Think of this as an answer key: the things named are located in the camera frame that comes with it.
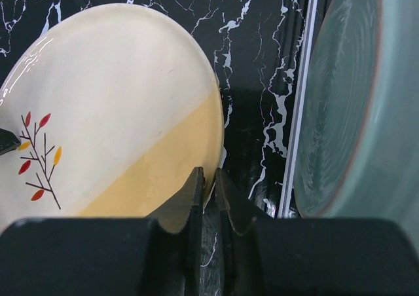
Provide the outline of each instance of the metal strip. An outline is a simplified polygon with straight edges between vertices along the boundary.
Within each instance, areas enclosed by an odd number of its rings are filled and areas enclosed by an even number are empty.
[[[278,218],[289,217],[289,205],[291,203],[291,196],[293,191],[295,160],[297,157],[297,148],[300,137],[301,117],[304,103],[304,94],[306,92],[308,64],[310,62],[312,51],[317,3],[318,0],[308,0],[306,26],[304,29],[304,42],[302,44],[301,50],[299,76],[297,81],[297,90],[295,92],[293,120],[291,123],[288,155],[285,163],[285,172],[283,175],[281,201],[277,215]]]

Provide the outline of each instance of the leaf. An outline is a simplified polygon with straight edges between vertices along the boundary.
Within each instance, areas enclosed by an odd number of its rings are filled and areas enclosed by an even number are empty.
[[[26,128],[27,128],[27,127],[29,127],[30,123],[31,123],[31,112],[29,112],[29,113],[26,115],[26,118],[25,118],[25,127],[26,127]]]
[[[39,200],[44,195],[44,189],[39,189],[31,198],[31,201]]]
[[[19,175],[26,172],[29,169],[30,166],[31,166],[31,161],[30,160],[27,160],[26,162],[24,162],[22,167],[20,167],[20,169],[19,169]]]
[[[50,120],[50,117],[51,117],[51,114],[44,116],[39,122],[39,128],[42,128],[43,126],[45,126],[48,120]]]
[[[18,150],[19,151],[26,150],[30,145],[31,145],[31,142],[30,141],[25,142],[25,143],[21,144],[21,146],[19,146],[19,149]]]
[[[55,155],[54,155],[54,165],[55,166],[58,165],[58,163],[59,163],[59,161],[61,159],[61,152],[62,152],[62,148],[61,147],[59,147],[57,149],[57,151],[55,152]]]

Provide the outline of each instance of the branch design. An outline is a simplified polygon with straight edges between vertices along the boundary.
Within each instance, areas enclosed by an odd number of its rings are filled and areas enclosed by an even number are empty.
[[[58,199],[56,197],[54,189],[51,186],[50,180],[51,180],[51,176],[52,176],[52,173],[54,172],[55,167],[60,162],[61,154],[62,154],[62,148],[58,147],[56,149],[54,159],[53,159],[53,163],[52,163],[51,166],[48,166],[48,164],[47,164],[48,157],[47,156],[51,152],[53,152],[53,150],[55,149],[55,145],[53,145],[52,147],[49,147],[49,148],[46,147],[46,133],[44,132],[44,135],[43,135],[43,139],[44,139],[43,150],[41,152],[39,152],[39,146],[37,146],[37,143],[39,142],[39,141],[37,141],[37,135],[39,133],[39,130],[47,124],[47,122],[50,120],[51,114],[45,115],[41,119],[39,124],[37,124],[35,122],[34,127],[33,127],[33,131],[29,130],[29,126],[31,124],[31,112],[29,112],[26,115],[26,118],[24,118],[23,116],[21,116],[21,117],[22,117],[22,123],[24,125],[24,130],[22,130],[22,134],[20,135],[20,137],[24,140],[27,140],[27,141],[24,142],[23,144],[21,144],[21,146],[19,147],[19,150],[24,151],[24,150],[31,147],[32,151],[29,152],[29,155],[27,155],[25,157],[20,157],[22,160],[25,160],[25,162],[20,167],[20,170],[19,170],[18,174],[19,175],[23,174],[32,165],[32,162],[35,162],[35,163],[37,162],[39,164],[39,167],[41,168],[42,179],[39,176],[38,171],[37,171],[35,173],[36,178],[37,178],[37,182],[36,183],[26,182],[26,185],[38,189],[38,191],[32,196],[31,200],[32,201],[39,200],[40,198],[42,198],[42,196],[44,195],[44,193],[46,191],[54,197],[55,203],[57,203],[57,207],[59,209],[61,209],[60,203],[58,202]]]

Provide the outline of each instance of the dish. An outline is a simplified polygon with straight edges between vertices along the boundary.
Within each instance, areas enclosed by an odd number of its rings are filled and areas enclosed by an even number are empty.
[[[27,216],[144,216],[221,159],[216,76],[163,14],[110,4],[54,26],[0,88],[0,228]]]
[[[333,0],[310,62],[295,172],[303,216],[381,217],[419,248],[416,0]]]

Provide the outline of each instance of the marble countertop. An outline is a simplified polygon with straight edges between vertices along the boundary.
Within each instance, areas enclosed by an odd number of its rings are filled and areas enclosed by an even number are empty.
[[[319,0],[320,19],[329,1]],[[106,3],[156,9],[198,41],[220,81],[223,168],[239,190],[275,217],[308,0],[0,0],[0,84],[42,33],[72,14]],[[204,214],[202,291],[220,295],[211,203]]]

